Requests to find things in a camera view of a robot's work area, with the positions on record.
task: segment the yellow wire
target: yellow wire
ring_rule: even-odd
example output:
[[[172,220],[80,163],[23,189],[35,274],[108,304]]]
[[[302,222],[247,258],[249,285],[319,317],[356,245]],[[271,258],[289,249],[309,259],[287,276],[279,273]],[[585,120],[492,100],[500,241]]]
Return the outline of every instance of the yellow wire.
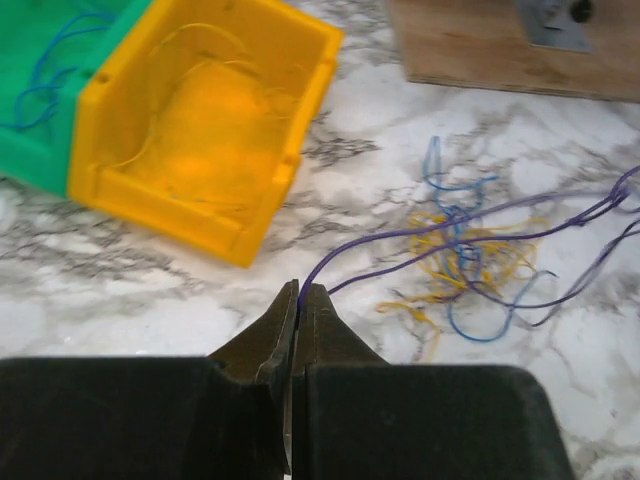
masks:
[[[437,225],[445,221],[446,218],[442,215],[415,212],[409,217],[408,223],[411,228],[421,228]],[[480,237],[489,238],[486,241],[475,243],[476,248],[481,249],[483,253],[483,263],[479,271],[479,283],[483,289],[501,297],[501,288],[510,280],[528,280],[535,274],[534,265],[536,263],[539,239],[516,242],[491,239],[491,237],[496,237],[498,232],[504,234],[504,232],[531,231],[535,227],[539,230],[548,229],[549,222],[544,218],[536,217],[509,226],[494,228],[474,227],[465,231],[462,237],[464,240]],[[441,230],[412,235],[409,237],[409,252],[414,256],[419,256],[435,247],[445,245],[447,241],[445,233]],[[379,313],[386,313],[398,308],[407,310],[414,320],[428,323],[434,329],[435,336],[427,357],[428,361],[431,361],[435,354],[440,339],[440,329],[433,320],[411,304],[417,302],[426,304],[446,303],[454,301],[460,294],[469,290],[464,279],[464,272],[460,271],[458,256],[458,251],[454,248],[448,248],[439,254],[422,259],[418,262],[418,265],[431,280],[429,292],[413,297],[405,297],[403,301],[399,302],[382,302],[376,308]],[[477,266],[476,262],[476,260],[471,260],[472,267],[470,270],[473,270],[474,264]],[[529,270],[531,275],[523,275],[521,273],[523,268]]]

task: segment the wooden board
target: wooden board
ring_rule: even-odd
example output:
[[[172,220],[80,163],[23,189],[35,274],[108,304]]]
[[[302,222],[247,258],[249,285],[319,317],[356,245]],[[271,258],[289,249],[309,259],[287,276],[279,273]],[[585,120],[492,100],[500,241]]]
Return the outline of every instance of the wooden board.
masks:
[[[513,0],[388,0],[410,81],[640,101],[640,0],[596,0],[592,53],[528,43]]]

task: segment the purple wire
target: purple wire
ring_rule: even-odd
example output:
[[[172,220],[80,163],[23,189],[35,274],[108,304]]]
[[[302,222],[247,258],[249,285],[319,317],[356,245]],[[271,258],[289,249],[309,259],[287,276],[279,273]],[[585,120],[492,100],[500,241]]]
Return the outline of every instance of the purple wire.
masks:
[[[592,215],[592,219],[595,219],[601,215],[604,215],[605,213],[607,213],[609,211],[609,208],[604,209],[602,212],[599,212],[598,214],[593,214]],[[338,290],[342,290],[343,288],[345,288],[348,285],[351,285],[352,283],[355,282],[359,282],[361,280],[367,280],[369,278],[374,278],[374,277],[379,277],[380,275],[386,275],[387,273],[392,273],[395,272],[397,270],[400,270],[402,268],[405,268],[409,265],[412,265],[416,262],[419,262],[420,260],[433,255],[434,253],[437,253],[439,251],[442,250],[448,250],[451,248],[454,248],[456,246],[459,245],[472,245],[474,243],[480,243],[480,242],[489,242],[489,241],[514,241],[514,240],[534,240],[536,238],[544,238],[547,237],[549,235],[552,235],[554,233],[558,233],[566,228],[569,227],[574,227],[574,226],[583,226],[583,216],[584,216],[584,212],[580,213],[578,215],[576,215],[575,217],[570,218],[569,220],[567,220],[566,222],[558,225],[557,227],[553,227],[549,230],[545,230],[544,232],[539,232],[539,233],[529,233],[529,234],[522,234],[522,235],[495,235],[492,237],[477,237],[477,238],[469,238],[469,239],[465,239],[465,240],[452,240],[449,243],[445,243],[442,245],[438,245],[437,247],[432,248],[431,250],[428,250],[425,253],[422,253],[420,255],[418,255],[417,257],[414,257],[410,260],[407,260],[406,262],[403,262],[399,265],[395,265],[393,267],[389,267],[386,268],[384,270],[378,270],[376,272],[370,272],[370,273],[365,273],[363,275],[358,275],[356,277],[350,278],[349,280],[345,280],[344,282],[342,282],[341,284],[339,284],[337,287],[332,288],[331,290],[329,290],[329,294],[334,294],[336,293]],[[518,308],[542,308],[540,306],[535,306],[532,307],[530,305],[521,305],[518,304]]]
[[[465,277],[464,273],[461,273],[461,277],[471,290],[482,295],[486,299],[491,300],[492,302],[495,302],[507,308],[537,309],[537,308],[553,307],[551,311],[542,320],[531,325],[532,327],[539,327],[540,325],[548,321],[553,315],[555,315],[563,303],[581,294],[595,280],[598,273],[600,272],[600,270],[608,260],[609,256],[613,253],[616,247],[623,240],[640,234],[640,230],[631,231],[631,229],[636,225],[638,225],[638,223],[640,223],[640,220],[636,220],[630,223],[629,225],[627,225],[627,227],[623,230],[623,232],[620,235],[618,235],[616,238],[614,238],[609,243],[607,243],[604,246],[604,248],[600,251],[596,259],[591,263],[591,265],[589,265],[589,267],[587,267],[587,269],[582,273],[582,275],[578,277],[578,279],[573,283],[573,285],[569,287],[569,289],[565,292],[565,294],[562,297],[556,300],[553,300],[551,302],[539,303],[535,305],[521,305],[516,303],[508,303],[500,298],[493,297],[490,294],[478,288],[476,286],[478,282],[469,280],[468,278]]]
[[[561,198],[570,198],[570,197],[584,197],[584,196],[600,196],[600,195],[605,195],[605,198],[599,202],[596,202],[594,205],[592,205],[590,208],[588,208],[587,210],[585,210],[584,212],[576,215],[575,217],[572,217],[571,219],[569,219],[568,221],[566,221],[565,223],[563,223],[562,225],[558,226],[558,227],[554,227],[550,230],[547,230],[545,232],[541,232],[541,233],[537,233],[537,234],[530,234],[530,235],[511,235],[511,236],[499,236],[499,237],[483,237],[483,238],[475,238],[475,239],[468,239],[462,242],[449,242],[448,244],[445,245],[441,245],[439,247],[433,248],[431,250],[429,250],[428,252],[421,254],[415,258],[412,258],[411,260],[408,260],[406,262],[403,262],[399,265],[396,265],[394,267],[390,267],[384,270],[379,270],[377,272],[371,272],[368,274],[364,274],[364,275],[359,275],[356,276],[352,279],[349,279],[345,282],[342,282],[340,285],[338,285],[337,287],[332,288],[331,290],[329,290],[329,294],[335,293],[338,290],[352,284],[355,283],[357,281],[360,280],[365,280],[365,279],[369,279],[369,278],[373,278],[373,277],[377,277],[380,275],[385,275],[387,273],[392,273],[395,272],[397,270],[400,270],[402,268],[405,268],[409,265],[412,265],[413,263],[416,263],[420,260],[422,260],[423,258],[432,255],[440,250],[444,250],[444,249],[450,249],[455,247],[458,244],[461,243],[465,243],[465,244],[472,244],[472,243],[477,243],[477,242],[481,242],[481,241],[489,241],[489,240],[530,240],[533,238],[542,238],[545,237],[547,235],[551,235],[552,233],[556,233],[560,230],[563,230],[565,228],[569,228],[571,226],[583,226],[586,224],[586,222],[589,222],[601,215],[604,215],[605,213],[607,213],[608,211],[614,209],[614,208],[620,208],[620,204],[629,196],[629,191],[627,188],[625,188],[624,186],[624,182],[631,177],[632,175],[636,174],[638,171],[640,171],[640,165],[630,169],[629,171],[627,171],[626,173],[624,173],[614,184],[613,188],[610,191],[604,191],[604,192],[584,192],[584,191],[579,191],[579,192],[568,192],[568,193],[564,193],[564,194],[540,194],[540,195],[533,195],[530,197],[525,197],[522,198],[520,200],[514,200],[502,205],[498,205],[496,207],[492,207],[483,211],[479,211],[476,212],[474,214],[471,214],[469,216],[465,216],[464,218],[458,218],[458,219],[451,219],[447,222],[444,223],[440,223],[440,224],[436,224],[436,225],[431,225],[429,227],[421,227],[421,228],[416,228],[416,229],[403,229],[403,230],[396,230],[396,231],[391,231],[391,232],[383,232],[383,233],[377,233],[374,235],[368,235],[356,240],[352,240],[351,242],[348,242],[340,247],[338,247],[337,249],[333,250],[332,252],[330,252],[324,259],[322,259],[320,261],[320,263],[318,263],[318,265],[316,265],[316,267],[311,271],[311,273],[309,274],[309,276],[307,277],[307,279],[305,280],[305,282],[302,285],[302,288],[300,289],[300,296],[298,299],[298,305],[299,307],[302,307],[304,305],[304,301],[306,299],[306,296],[309,292],[309,289],[311,288],[311,285],[313,284],[313,281],[315,280],[315,278],[318,276],[318,274],[320,273],[320,271],[331,261],[333,260],[335,257],[337,257],[338,255],[340,255],[341,253],[343,253],[344,251],[353,248],[355,246],[364,244],[364,243],[369,243],[369,242],[373,242],[375,240],[381,240],[381,239],[385,239],[385,238],[394,238],[394,237],[401,237],[401,236],[410,236],[410,235],[423,235],[435,230],[440,230],[440,229],[446,229],[449,228],[453,225],[457,225],[459,223],[463,223],[463,222],[469,222],[471,220],[475,220],[481,217],[484,217],[486,215],[492,214],[492,213],[496,213],[508,208],[515,208],[515,207],[520,207],[520,206],[531,206],[531,205],[536,205],[538,203],[543,203],[546,201],[551,201],[551,200],[558,200]],[[598,209],[605,207],[602,211],[597,212]],[[623,213],[635,213],[635,210],[624,210],[621,209]],[[526,308],[526,306],[523,305],[518,305],[518,308]]]

